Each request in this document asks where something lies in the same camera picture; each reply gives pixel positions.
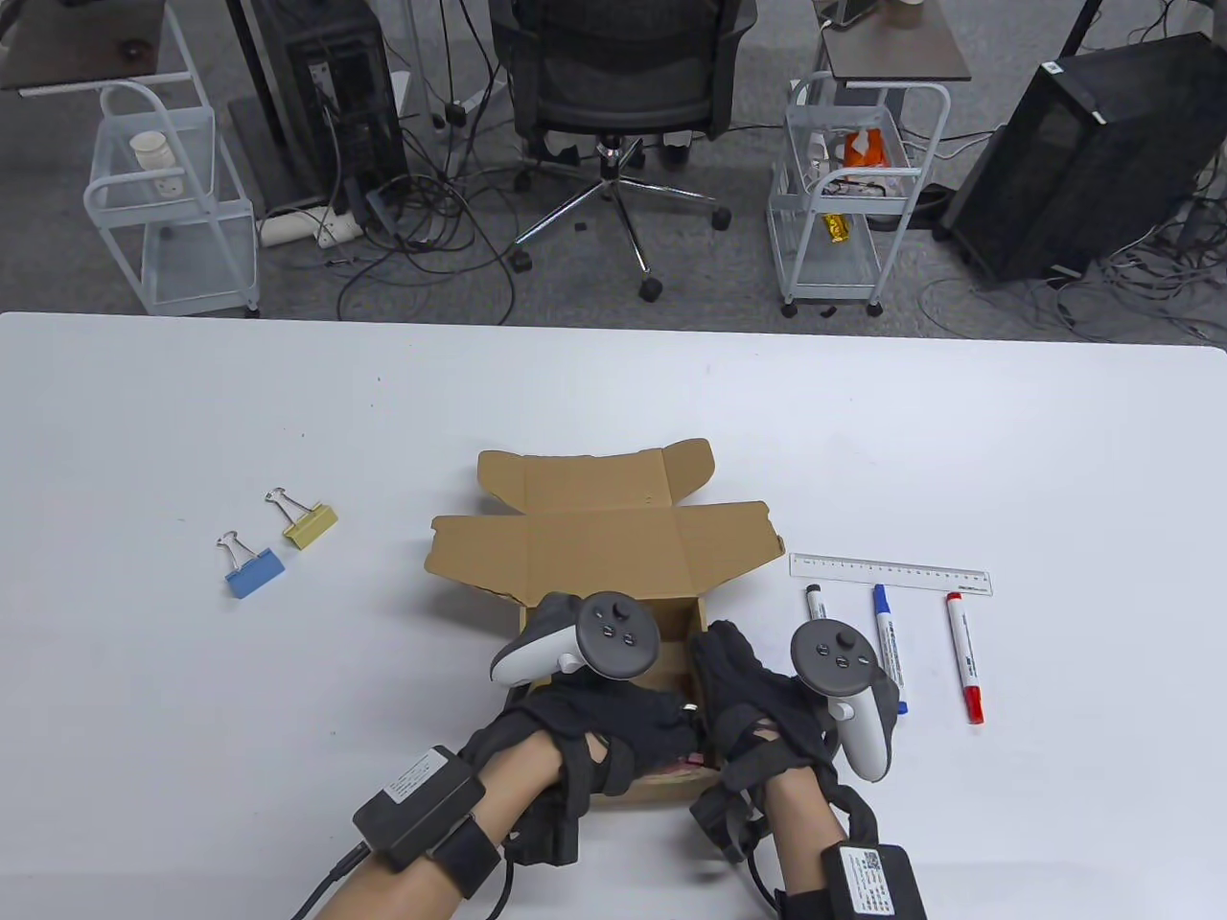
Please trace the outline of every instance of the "marker cap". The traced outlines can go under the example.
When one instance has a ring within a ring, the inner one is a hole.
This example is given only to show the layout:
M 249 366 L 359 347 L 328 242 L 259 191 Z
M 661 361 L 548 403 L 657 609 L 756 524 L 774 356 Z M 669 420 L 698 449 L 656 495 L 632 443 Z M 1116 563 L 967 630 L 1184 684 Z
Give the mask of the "marker cap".
M 984 724 L 984 703 L 979 687 L 963 687 L 963 699 L 967 700 L 967 719 L 972 725 Z

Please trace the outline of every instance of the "vr controller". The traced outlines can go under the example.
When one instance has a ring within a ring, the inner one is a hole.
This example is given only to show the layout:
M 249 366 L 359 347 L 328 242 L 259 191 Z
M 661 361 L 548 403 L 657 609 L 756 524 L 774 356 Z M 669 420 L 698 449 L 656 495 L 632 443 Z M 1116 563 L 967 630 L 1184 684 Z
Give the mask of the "vr controller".
M 838 619 L 811 619 L 793 633 L 791 651 L 801 682 L 826 697 L 848 764 L 877 783 L 891 769 L 899 689 L 879 667 L 872 645 Z
M 617 591 L 590 597 L 556 591 L 545 596 L 524 632 L 494 655 L 490 680 L 521 687 L 587 666 L 611 681 L 629 681 L 659 656 L 656 621 L 633 597 Z

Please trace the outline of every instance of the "clear plastic ruler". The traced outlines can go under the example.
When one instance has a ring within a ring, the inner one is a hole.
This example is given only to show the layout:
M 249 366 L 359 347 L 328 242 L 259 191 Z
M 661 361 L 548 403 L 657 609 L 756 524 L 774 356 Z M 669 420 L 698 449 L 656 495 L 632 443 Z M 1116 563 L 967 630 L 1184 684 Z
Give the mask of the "clear plastic ruler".
M 915 565 L 909 562 L 847 559 L 840 556 L 791 553 L 788 570 L 794 578 L 833 581 L 861 581 L 866 585 L 924 588 L 930 591 L 962 591 L 993 596 L 988 572 L 951 569 L 941 565 Z

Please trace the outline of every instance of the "hand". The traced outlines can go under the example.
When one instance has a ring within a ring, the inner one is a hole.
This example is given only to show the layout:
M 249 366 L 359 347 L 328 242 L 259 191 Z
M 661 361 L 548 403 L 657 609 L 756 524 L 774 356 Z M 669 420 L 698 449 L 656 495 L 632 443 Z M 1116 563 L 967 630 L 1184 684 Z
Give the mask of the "hand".
M 788 745 L 811 762 L 831 762 L 833 720 L 821 698 L 800 681 L 762 666 L 733 623 L 719 619 L 691 639 L 691 659 L 703 687 L 704 719 L 717 749 L 737 759 L 778 730 Z
M 855 790 L 839 785 L 832 763 L 839 735 L 822 697 L 799 678 L 763 667 L 728 621 L 691 639 L 691 659 L 709 737 L 726 761 L 720 779 L 729 791 L 750 790 L 761 801 L 767 780 L 809 767 L 827 801 L 848 813 L 853 838 L 877 838 L 874 812 Z
M 585 794 L 621 795 L 632 779 L 698 749 L 685 705 L 676 693 L 609 681 L 588 669 L 560 673 L 476 732 L 460 757 L 481 768 L 498 751 L 545 730 L 563 754 L 568 781 L 587 779 L 580 783 Z M 577 756 L 583 751 L 587 763 Z

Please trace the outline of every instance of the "box flap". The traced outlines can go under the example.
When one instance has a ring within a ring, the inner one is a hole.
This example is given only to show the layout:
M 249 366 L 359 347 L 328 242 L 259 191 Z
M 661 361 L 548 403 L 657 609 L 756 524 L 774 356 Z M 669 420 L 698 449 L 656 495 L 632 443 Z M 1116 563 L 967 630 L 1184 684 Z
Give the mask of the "box flap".
M 699 504 L 672 514 L 696 595 L 784 554 L 763 502 Z
M 550 591 L 692 597 L 779 556 L 762 502 L 436 518 L 426 570 L 535 607 Z
M 715 472 L 712 445 L 694 438 L 617 456 L 520 456 L 483 450 L 477 480 L 526 514 L 661 508 L 694 493 Z
M 529 578 L 529 519 L 436 518 L 426 570 L 523 602 Z

